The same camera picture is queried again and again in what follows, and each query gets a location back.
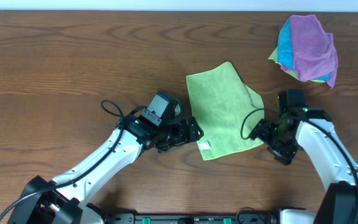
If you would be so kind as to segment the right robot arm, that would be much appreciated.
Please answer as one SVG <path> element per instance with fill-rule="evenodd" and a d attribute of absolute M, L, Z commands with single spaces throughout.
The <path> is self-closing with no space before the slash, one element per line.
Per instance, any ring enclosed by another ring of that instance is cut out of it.
<path fill-rule="evenodd" d="M 248 134 L 259 139 L 282 164 L 289 165 L 299 149 L 309 156 L 325 195 L 317 212 L 280 208 L 269 223 L 358 223 L 358 164 L 321 109 L 289 107 L 275 120 L 261 119 Z"/>

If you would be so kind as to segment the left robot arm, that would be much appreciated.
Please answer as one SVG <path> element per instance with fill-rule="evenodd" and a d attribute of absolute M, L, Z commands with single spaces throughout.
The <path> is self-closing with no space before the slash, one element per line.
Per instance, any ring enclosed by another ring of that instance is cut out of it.
<path fill-rule="evenodd" d="M 94 195 L 144 151 L 166 152 L 200 140 L 203 131 L 194 117 L 155 125 L 145 116 L 122 118 L 110 137 L 79 164 L 47 181 L 36 176 L 18 200 L 8 206 L 9 223 L 105 223 L 89 206 Z"/>

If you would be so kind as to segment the light green microfiber cloth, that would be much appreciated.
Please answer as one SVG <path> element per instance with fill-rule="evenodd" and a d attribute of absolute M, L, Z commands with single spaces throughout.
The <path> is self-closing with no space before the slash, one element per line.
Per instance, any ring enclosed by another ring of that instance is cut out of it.
<path fill-rule="evenodd" d="M 247 151 L 263 144 L 246 140 L 255 125 L 264 118 L 262 97 L 245 85 L 231 62 L 207 72 L 186 76 L 191 112 L 204 136 L 197 141 L 203 160 Z"/>

